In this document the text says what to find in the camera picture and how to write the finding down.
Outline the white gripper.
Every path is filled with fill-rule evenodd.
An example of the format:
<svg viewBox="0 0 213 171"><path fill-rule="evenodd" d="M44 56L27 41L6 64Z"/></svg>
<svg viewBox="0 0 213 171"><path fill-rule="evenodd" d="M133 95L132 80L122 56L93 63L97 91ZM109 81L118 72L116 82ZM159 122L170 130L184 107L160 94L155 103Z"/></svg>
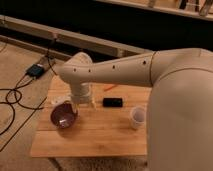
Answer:
<svg viewBox="0 0 213 171"><path fill-rule="evenodd" d="M92 88L90 83L73 84L70 86L71 100L75 104L90 103L92 108L96 109L96 102L92 100Z"/></svg>

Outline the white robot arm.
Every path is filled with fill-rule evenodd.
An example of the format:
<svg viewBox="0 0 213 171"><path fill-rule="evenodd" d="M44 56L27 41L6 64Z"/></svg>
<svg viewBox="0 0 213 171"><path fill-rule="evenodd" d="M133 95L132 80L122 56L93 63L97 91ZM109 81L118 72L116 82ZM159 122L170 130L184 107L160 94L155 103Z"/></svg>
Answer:
<svg viewBox="0 0 213 171"><path fill-rule="evenodd" d="M89 100L92 82L149 87L149 171L213 171L212 51L164 50L100 63L80 52L59 76L77 104Z"/></svg>

